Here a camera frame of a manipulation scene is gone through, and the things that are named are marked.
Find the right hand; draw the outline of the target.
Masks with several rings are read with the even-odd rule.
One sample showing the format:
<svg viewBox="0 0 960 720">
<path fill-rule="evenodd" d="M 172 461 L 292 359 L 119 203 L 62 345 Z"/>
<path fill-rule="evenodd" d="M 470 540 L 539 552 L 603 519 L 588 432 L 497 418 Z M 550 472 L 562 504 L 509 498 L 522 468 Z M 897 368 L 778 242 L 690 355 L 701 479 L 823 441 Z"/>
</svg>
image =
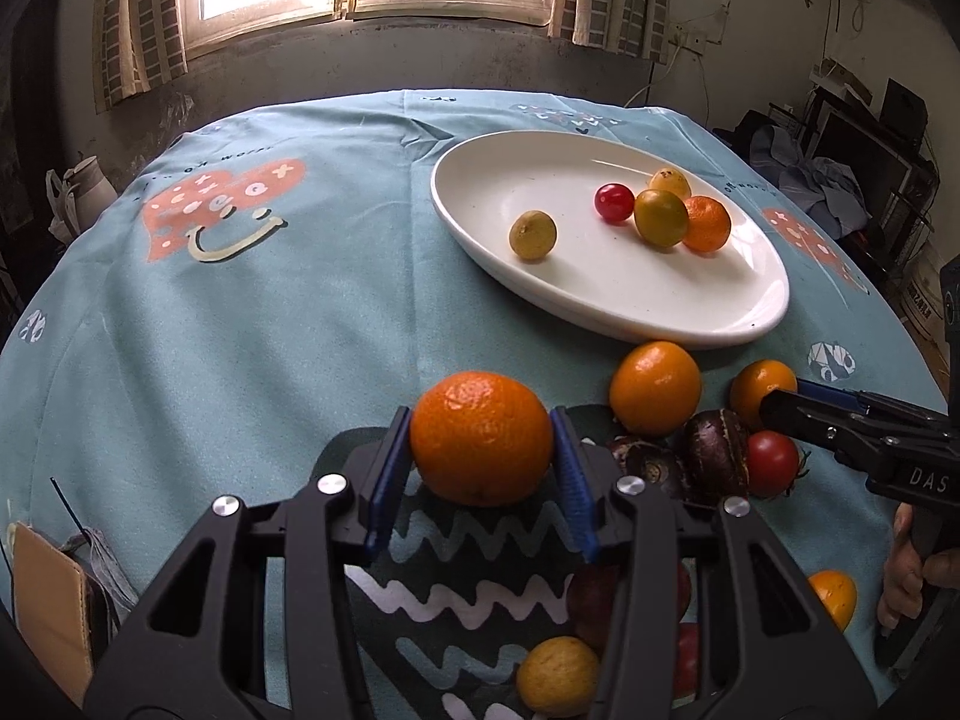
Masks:
<svg viewBox="0 0 960 720">
<path fill-rule="evenodd" d="M 907 617 L 916 619 L 923 609 L 926 585 L 939 589 L 960 589 L 958 551 L 950 550 L 921 559 L 911 541 L 913 507 L 900 504 L 893 516 L 893 541 L 882 569 L 882 593 L 878 599 L 877 621 L 884 629 L 895 629 Z"/>
</svg>

